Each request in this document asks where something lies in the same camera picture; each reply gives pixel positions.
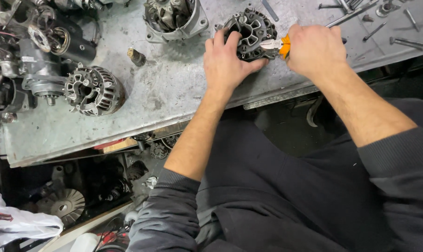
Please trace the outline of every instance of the black pants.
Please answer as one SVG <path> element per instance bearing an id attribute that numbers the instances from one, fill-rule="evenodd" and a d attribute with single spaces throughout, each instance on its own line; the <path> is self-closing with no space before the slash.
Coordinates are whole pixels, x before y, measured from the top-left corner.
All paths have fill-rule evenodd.
<path id="1" fill-rule="evenodd" d="M 423 100 L 391 103 L 423 128 Z M 274 146 L 252 122 L 221 122 L 199 191 L 220 186 L 280 195 L 352 251 L 391 248 L 380 192 L 369 181 L 348 134 L 295 158 Z"/>

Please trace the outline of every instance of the gray metal table surface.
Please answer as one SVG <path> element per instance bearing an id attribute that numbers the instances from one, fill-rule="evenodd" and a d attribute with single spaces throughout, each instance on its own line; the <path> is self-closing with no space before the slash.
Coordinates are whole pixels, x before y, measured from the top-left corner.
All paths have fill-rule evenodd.
<path id="1" fill-rule="evenodd" d="M 341 9 L 318 10 L 321 0 L 268 1 L 280 18 L 274 22 L 279 36 L 285 36 L 298 20 L 301 25 L 326 25 L 343 15 Z M 30 165 L 190 119 L 206 90 L 204 43 L 213 37 L 214 25 L 223 24 L 232 14 L 247 7 L 254 7 L 272 20 L 259 0 L 201 0 L 201 4 L 209 20 L 208 30 L 169 44 L 146 42 L 146 26 L 141 18 L 143 1 L 131 1 L 128 7 L 114 4 L 102 12 L 102 39 L 92 65 L 108 69 L 125 85 L 125 104 L 112 115 L 86 117 L 69 113 L 71 107 L 62 99 L 54 107 L 39 100 L 38 107 L 19 114 L 16 123 L 0 125 L 0 150 L 7 155 L 11 167 Z M 362 42 L 364 36 L 385 20 L 375 14 L 378 4 L 341 25 L 342 35 L 348 39 L 348 61 L 356 72 L 423 55 L 417 49 L 389 44 L 391 36 L 423 41 L 423 0 L 400 5 L 403 6 L 400 10 L 387 17 L 387 25 L 367 42 Z M 403 13 L 405 7 L 412 11 L 421 32 L 414 29 Z M 375 22 L 362 22 L 364 14 L 370 14 Z M 127 57 L 130 47 L 146 55 L 147 63 L 143 67 L 136 67 Z M 235 90 L 228 107 L 249 103 L 256 106 L 260 100 L 283 94 L 298 96 L 303 88 L 316 90 L 309 80 L 277 59 L 248 77 Z"/>

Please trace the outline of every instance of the plastic bag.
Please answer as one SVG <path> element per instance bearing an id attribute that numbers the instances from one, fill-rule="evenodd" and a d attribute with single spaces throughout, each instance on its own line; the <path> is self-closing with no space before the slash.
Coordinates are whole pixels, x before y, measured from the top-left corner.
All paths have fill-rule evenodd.
<path id="1" fill-rule="evenodd" d="M 6 207 L 0 194 L 0 247 L 19 238 L 54 237 L 62 229 L 62 221 L 57 216 Z"/>

